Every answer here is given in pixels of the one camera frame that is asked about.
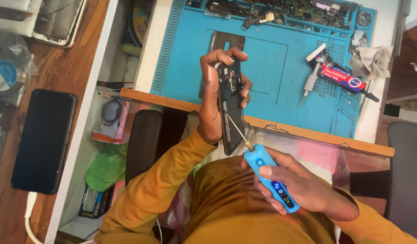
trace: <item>green plastic bag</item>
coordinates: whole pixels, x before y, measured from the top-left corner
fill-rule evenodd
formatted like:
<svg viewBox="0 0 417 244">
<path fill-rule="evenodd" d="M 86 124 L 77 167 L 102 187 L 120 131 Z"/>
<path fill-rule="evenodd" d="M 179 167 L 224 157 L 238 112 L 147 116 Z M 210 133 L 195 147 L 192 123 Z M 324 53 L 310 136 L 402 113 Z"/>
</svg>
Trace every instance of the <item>green plastic bag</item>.
<svg viewBox="0 0 417 244">
<path fill-rule="evenodd" d="M 103 153 L 92 162 L 85 174 L 88 186 L 99 192 L 125 179 L 127 144 L 109 143 Z"/>
</svg>

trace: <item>mustard yellow sweater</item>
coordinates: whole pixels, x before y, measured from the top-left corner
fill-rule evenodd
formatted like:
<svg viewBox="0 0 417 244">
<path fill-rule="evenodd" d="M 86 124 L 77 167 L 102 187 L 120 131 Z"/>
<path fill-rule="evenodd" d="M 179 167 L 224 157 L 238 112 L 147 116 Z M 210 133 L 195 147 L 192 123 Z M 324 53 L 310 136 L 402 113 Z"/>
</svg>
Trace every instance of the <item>mustard yellow sweater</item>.
<svg viewBox="0 0 417 244">
<path fill-rule="evenodd" d="M 106 213 L 95 241 L 101 244 L 158 244 L 152 228 L 166 211 L 193 167 L 216 147 L 195 131 L 168 150 L 154 166 L 125 188 Z M 335 243 L 334 224 L 356 244 L 417 243 L 371 207 L 356 202 L 359 217 L 342 222 L 300 208 L 281 215 L 253 186 L 253 171 L 241 158 L 211 162 L 195 177 L 191 209 L 184 233 L 186 244 Z"/>
</svg>

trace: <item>sleeve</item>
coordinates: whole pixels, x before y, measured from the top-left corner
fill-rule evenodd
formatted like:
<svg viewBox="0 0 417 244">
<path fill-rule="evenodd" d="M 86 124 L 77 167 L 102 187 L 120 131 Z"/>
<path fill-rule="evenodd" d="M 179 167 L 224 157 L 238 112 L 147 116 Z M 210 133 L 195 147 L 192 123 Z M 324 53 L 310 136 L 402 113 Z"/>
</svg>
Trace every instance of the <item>sleeve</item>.
<svg viewBox="0 0 417 244">
<path fill-rule="evenodd" d="M 334 187 L 333 189 L 354 202 L 359 209 L 359 216 L 353 221 L 336 221 L 331 219 L 335 225 L 352 238 L 355 244 L 417 244 L 417 240 L 414 237 L 401 231 L 373 208 L 357 201 L 341 188 Z"/>
<path fill-rule="evenodd" d="M 158 244 L 152 231 L 158 214 L 168 209 L 193 167 L 215 149 L 196 130 L 170 148 L 150 170 L 129 182 L 105 214 L 94 241 Z"/>
</svg>

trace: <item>hand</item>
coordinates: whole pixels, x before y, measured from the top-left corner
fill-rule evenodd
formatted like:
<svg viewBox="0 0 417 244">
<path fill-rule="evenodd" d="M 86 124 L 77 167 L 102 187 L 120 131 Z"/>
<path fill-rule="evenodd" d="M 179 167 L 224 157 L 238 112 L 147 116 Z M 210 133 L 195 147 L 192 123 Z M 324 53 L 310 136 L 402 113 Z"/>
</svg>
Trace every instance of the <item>hand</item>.
<svg viewBox="0 0 417 244">
<path fill-rule="evenodd" d="M 325 185 L 290 154 L 268 147 L 266 150 L 279 167 L 261 166 L 258 173 L 264 178 L 285 184 L 290 196 L 302 208 L 325 213 L 329 218 L 340 221 L 351 221 L 357 218 L 359 210 L 354 203 Z M 243 158 L 242 168 L 247 165 Z M 254 186 L 261 191 L 273 208 L 279 213 L 287 214 L 283 205 L 272 197 L 271 191 L 261 183 L 257 175 L 254 178 Z"/>
<path fill-rule="evenodd" d="M 237 47 L 233 47 L 227 51 L 217 49 L 199 59 L 203 79 L 205 81 L 205 89 L 201 109 L 199 110 L 199 126 L 197 131 L 201 138 L 210 145 L 214 145 L 222 138 L 221 114 L 219 113 L 219 108 L 217 106 L 219 78 L 213 64 L 222 61 L 227 65 L 231 65 L 234 63 L 231 58 L 232 56 L 235 56 L 241 62 L 246 61 L 248 58 L 246 53 L 243 53 Z M 252 82 L 242 74 L 241 83 L 243 89 L 240 95 L 243 99 L 240 103 L 240 107 L 245 108 L 250 101 L 249 91 L 252 88 Z"/>
</svg>

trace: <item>person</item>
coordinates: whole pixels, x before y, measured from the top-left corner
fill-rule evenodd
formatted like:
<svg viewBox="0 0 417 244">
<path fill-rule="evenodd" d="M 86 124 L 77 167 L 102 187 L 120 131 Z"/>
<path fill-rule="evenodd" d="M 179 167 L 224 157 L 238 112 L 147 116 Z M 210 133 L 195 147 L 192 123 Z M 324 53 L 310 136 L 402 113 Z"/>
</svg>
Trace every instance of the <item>person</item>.
<svg viewBox="0 0 417 244">
<path fill-rule="evenodd" d="M 193 167 L 216 149 L 222 138 L 217 107 L 217 61 L 246 61 L 238 48 L 221 49 L 200 58 L 205 92 L 196 131 L 170 148 L 147 172 L 137 176 L 106 213 L 94 241 L 100 244 L 158 244 L 152 228 L 166 211 L 180 184 Z M 241 107 L 250 101 L 252 83 L 242 76 Z M 356 201 L 348 192 L 332 188 L 291 155 L 266 148 L 279 167 L 262 166 L 262 177 L 288 186 L 301 206 L 287 213 L 258 180 L 244 158 L 208 163 L 195 176 L 191 209 L 183 243 L 336 243 L 335 225 L 356 244 L 417 243 L 411 235 Z"/>
</svg>

